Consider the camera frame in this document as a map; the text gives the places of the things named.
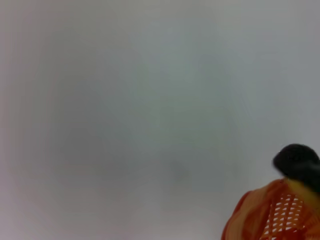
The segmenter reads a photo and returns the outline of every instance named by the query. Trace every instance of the orange garment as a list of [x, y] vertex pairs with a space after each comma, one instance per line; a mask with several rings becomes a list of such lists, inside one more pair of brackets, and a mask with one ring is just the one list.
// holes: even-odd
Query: orange garment
[[284, 179], [247, 192], [221, 240], [320, 240], [320, 218]]

